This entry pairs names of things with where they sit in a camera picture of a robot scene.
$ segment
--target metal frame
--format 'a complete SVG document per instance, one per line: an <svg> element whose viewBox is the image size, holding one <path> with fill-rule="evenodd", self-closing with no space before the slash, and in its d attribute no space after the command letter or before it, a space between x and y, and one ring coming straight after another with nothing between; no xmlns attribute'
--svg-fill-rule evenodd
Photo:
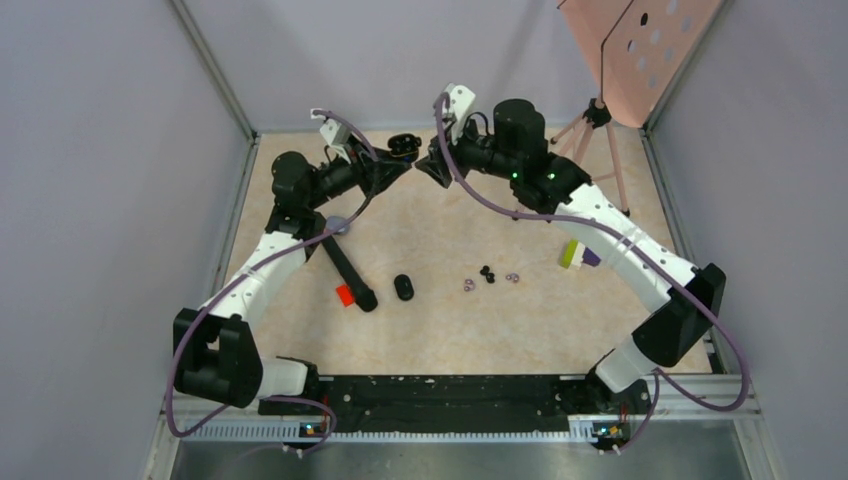
<svg viewBox="0 0 848 480"><path fill-rule="evenodd" d="M207 73L209 74L210 81L212 81L212 83L218 90L222 102L230 111L233 119L239 125L239 128L242 130L242 133L245 135L245 138L250 142L250 149L244 164L244 169L242 170L242 176L239 179L239 187L236 194L236 199L230 214L229 225L223 249L216 265L217 271L215 275L215 284L213 285L213 290L217 290L218 288L220 288L221 284L225 279L224 277L226 274L227 266L229 264L233 241L235 239L238 222L241 217L241 210L244 205L245 196L247 193L247 187L250 181L250 176L258 151L259 138L257 136L256 131L252 128L244 110L239 104L233 92L233 89L230 87L228 81L226 80L224 74L218 66L218 63L215 61L215 58L210 48L206 44L206 41L204 40L200 29L198 28L197 24L194 21L194 18L189 12L187 6L185 5L184 0L168 0L168 2L174 9L174 12L178 17L181 25L183 26L192 46L197 51L198 57L200 58ZM716 19L726 14L728 5L730 3L730 1L725 2L724 6L722 7L722 10L719 12L719 14L716 15ZM660 158L658 158L657 152L652 142L652 131L656 127L656 125L658 125L662 117L663 111L667 108L668 104L673 100L674 95L679 90L681 80L685 78L686 72L688 71L688 67L692 63L693 59L700 54L703 48L703 43L704 38L699 40L699 46L693 50L693 53L689 56L689 58L684 60L684 64L680 68L679 73L675 76L674 79L672 79L672 82L669 88L667 89L666 94L661 98L660 102L658 102L658 106L655 108L654 112L651 114L648 121L646 122L645 128L640 130L642 142L645 147L646 155L648 157L648 163L650 165L654 181L657 185L657 191L659 193L660 201L668 221L669 230L671 231L674 245L677 248L678 253L680 253L686 258L689 258L690 260L694 260L691 242L687 237L686 231L683 227L683 222L680 219L673 195L666 183L667 176L664 171L663 162ZM729 349L727 348L726 344L724 344L723 341L720 340L716 342L716 348L718 350L719 357L721 357L724 362L724 366L728 368L729 371L734 371L735 365L729 364L729 360L733 357L732 355L730 355ZM693 391L693 393L696 393L699 396L703 396L708 401L712 401L717 404L729 403L730 401L732 401L732 399L735 397L736 393L739 390L740 378L738 375L706 374L675 375L674 377L685 388L690 389ZM562 378L582 378L582 375L565 375ZM653 382L653 378L648 378L647 380L649 383ZM216 406L217 404L214 404L213 402L191 397L178 396L175 399L175 413L181 421L197 420ZM164 416L160 415L156 434L151 445L150 453L148 455L148 462L143 478L145 480L169 479L171 477L177 451L181 445L181 442L183 441L193 442L242 440L255 442L262 440L271 440L270 438L267 438L267 435L269 434L268 432L277 435L273 438L274 441L285 440L285 437L282 437L279 434L290 434L291 430L280 428L281 426L285 425L282 425L279 419L275 419L274 417L258 416L256 409L256 402L242 410L229 409L222 413L218 418L216 418L216 420L208 424L209 426L206 427L210 428L208 435L198 436L194 438L188 437L186 439L178 439L173 437L168 431ZM294 422L297 421L297 419L289 418L284 418L283 420ZM584 415L574 416L573 418L569 417L569 420L573 421L574 424L578 426L577 433L580 433L580 426L584 425L587 422L606 422L610 421L611 418L603 415ZM741 455L744 457L747 463L749 473L753 480L786 478L786 474L780 462L779 455L774 446L774 443L771 441L771 436L769 435L767 427L762 419L760 407L756 397L753 394L753 391L745 402L745 404L739 410L736 410L734 412L722 413L713 412L698 407L697 405L677 393L677 391L670 387L666 382L661 381L660 402L657 406L656 414L651 420L652 422L708 422L713 420L731 420L734 422L737 436L739 439ZM251 427L259 427L259 429L251 430L251 432L253 433L249 435L245 435L245 430L243 429L237 430L230 428L211 430L211 428L214 428L216 426L232 427L238 425L249 425ZM266 438L258 438L255 432L259 432L260 436L266 435ZM585 436L575 436L573 434L567 435L569 432L561 433L561 435L546 434L542 436L533 435L530 433L526 435L504 435L502 437L486 437L483 440L492 443L538 441L565 443L575 440L587 441L587 438ZM357 436L348 434L347 436L340 435L339 438L335 440L331 438L329 440L329 443L369 443L375 441L479 442L480 440L481 437L479 436L471 436L468 438L465 438L463 436L453 436L451 438L448 438L447 436L404 436L390 434Z"/></svg>

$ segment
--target red object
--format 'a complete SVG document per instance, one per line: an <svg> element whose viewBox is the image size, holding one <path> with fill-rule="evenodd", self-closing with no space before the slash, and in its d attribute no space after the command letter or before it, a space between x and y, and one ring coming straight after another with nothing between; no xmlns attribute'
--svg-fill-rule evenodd
<svg viewBox="0 0 848 480"><path fill-rule="evenodd" d="M353 294L350 293L350 287L347 285L336 287L336 293L339 294L339 300L342 301L345 307L353 305Z"/></svg>

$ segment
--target black oval object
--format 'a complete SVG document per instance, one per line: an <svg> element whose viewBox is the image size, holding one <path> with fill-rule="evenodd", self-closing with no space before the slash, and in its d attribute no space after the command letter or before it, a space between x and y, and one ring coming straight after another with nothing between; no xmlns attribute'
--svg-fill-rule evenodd
<svg viewBox="0 0 848 480"><path fill-rule="evenodd" d="M398 298L404 302L411 300L415 296L415 289L412 288L412 280L402 273L395 277L395 291L398 294Z"/></svg>

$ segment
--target gray floor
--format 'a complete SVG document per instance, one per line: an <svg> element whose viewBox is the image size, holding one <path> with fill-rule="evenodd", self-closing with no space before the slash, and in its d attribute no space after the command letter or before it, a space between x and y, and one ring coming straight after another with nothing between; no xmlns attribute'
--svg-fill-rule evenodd
<svg viewBox="0 0 848 480"><path fill-rule="evenodd" d="M172 480L748 479L730 422L655 422L621 457L586 444L334 444L298 460L254 443L183 442Z"/></svg>

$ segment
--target black wire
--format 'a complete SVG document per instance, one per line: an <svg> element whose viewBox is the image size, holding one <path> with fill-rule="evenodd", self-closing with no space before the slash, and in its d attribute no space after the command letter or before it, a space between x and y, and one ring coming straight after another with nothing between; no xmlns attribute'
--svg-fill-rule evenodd
<svg viewBox="0 0 848 480"><path fill-rule="evenodd" d="M473 117L474 115L480 115L480 118L483 119L483 125L486 126L486 129L485 129L486 135L487 136L491 135L489 133L489 119L486 117L486 115L483 112L474 112L471 115L469 115L468 118L465 119L465 125L462 126L462 129L465 130L465 127L468 125L468 121L471 120L471 117Z"/></svg>

